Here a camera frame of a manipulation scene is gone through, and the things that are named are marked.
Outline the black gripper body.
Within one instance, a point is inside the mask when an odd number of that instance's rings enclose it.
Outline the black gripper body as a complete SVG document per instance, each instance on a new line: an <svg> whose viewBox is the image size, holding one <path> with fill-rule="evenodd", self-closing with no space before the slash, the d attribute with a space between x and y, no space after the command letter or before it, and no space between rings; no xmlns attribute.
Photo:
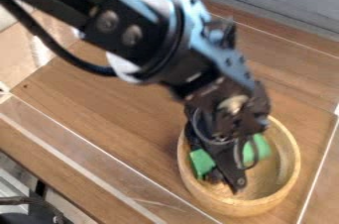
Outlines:
<svg viewBox="0 0 339 224"><path fill-rule="evenodd" d="M212 136L207 130L207 122L204 121L201 110L199 108L185 106L184 114L187 117L185 126L191 125L196 133L203 138L209 139L208 149L209 149L209 154L212 156L212 159L216 161L218 156L220 155L232 156L236 161L238 168L243 169L247 174L247 169L244 168L242 164L242 161L243 161L242 148L246 142L251 139L254 135L230 136L230 137ZM203 180L209 184L216 184L220 182L228 185L218 167L213 168L213 170L207 174L207 176L203 179L197 179L197 180Z"/></svg>

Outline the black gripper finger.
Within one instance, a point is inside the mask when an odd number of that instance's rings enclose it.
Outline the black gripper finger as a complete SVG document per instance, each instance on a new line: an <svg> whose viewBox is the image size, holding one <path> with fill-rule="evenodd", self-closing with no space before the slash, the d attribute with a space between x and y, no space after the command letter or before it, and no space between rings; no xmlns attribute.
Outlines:
<svg viewBox="0 0 339 224"><path fill-rule="evenodd" d="M189 152L203 151L207 155L209 154L209 139L203 138L195 131L191 125L184 127L184 136L188 143Z"/></svg>
<svg viewBox="0 0 339 224"><path fill-rule="evenodd" d="M236 161L232 156L218 156L216 164L231 188L232 194L238 194L248 184L246 171L238 168Z"/></svg>

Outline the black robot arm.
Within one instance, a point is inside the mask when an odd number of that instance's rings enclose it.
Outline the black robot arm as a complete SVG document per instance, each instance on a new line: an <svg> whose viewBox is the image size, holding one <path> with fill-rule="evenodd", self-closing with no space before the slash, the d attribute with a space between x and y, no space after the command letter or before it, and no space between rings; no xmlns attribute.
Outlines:
<svg viewBox="0 0 339 224"><path fill-rule="evenodd" d="M258 163L244 148L267 129L270 98L238 50L235 22L213 19L201 0L0 0L0 5L77 68L168 89L185 108L191 148L213 162L193 167L197 177L242 191ZM108 63L93 64L68 52L25 5L72 26L105 51Z"/></svg>

